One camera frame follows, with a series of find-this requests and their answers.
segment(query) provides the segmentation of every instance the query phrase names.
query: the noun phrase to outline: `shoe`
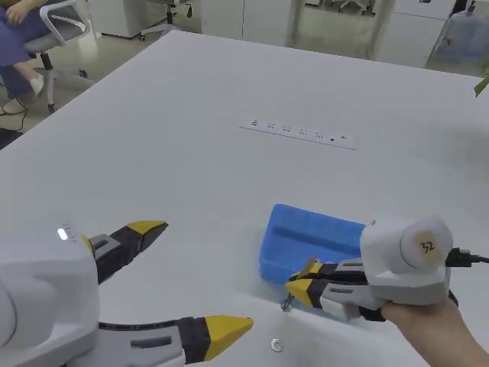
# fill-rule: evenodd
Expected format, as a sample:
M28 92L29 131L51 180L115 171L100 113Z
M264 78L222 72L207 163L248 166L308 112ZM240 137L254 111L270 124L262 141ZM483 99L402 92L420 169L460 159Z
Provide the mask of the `shoe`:
M11 99L10 102L7 102L2 107L2 109L5 115L18 115L25 111L25 107L16 99Z
M30 80L31 88L34 91L31 103L40 95L44 88L44 76L38 74L37 77Z

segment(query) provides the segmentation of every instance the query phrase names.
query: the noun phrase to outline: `chair wheel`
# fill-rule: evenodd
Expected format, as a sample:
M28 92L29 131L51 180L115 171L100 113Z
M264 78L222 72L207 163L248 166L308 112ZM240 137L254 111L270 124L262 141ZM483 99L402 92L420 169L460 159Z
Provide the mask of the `chair wheel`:
M54 103L52 105L47 105L47 109L49 109L49 113L55 113L58 110Z

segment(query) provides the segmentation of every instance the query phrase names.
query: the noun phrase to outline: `led light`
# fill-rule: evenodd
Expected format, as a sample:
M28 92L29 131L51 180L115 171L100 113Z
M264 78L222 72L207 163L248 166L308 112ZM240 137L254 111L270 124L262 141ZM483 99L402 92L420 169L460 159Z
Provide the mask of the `led light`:
M63 240L66 241L68 239L68 235L66 234L66 231L63 228L58 229L58 236Z

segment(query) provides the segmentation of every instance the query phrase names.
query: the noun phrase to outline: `human hand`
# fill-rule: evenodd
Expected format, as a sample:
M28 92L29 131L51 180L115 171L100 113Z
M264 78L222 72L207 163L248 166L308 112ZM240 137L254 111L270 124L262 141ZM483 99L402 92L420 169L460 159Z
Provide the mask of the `human hand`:
M456 305L387 304L382 315L432 367L486 367L489 355L475 341Z
M27 17L30 9L24 2L18 2L7 9L6 17L11 24L20 24Z

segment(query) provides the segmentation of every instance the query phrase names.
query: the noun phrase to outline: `white power strip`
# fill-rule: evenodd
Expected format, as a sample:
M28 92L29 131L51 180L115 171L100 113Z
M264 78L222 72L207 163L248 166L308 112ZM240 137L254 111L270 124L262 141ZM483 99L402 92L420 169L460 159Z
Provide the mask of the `white power strip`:
M353 139L346 135L331 134L320 132L312 128L301 128L292 125L286 125L281 122L265 121L261 119L247 120L239 125L240 128L256 130L258 132L267 132L269 134L287 136L288 138L312 141L314 143L332 145L334 147L355 149Z

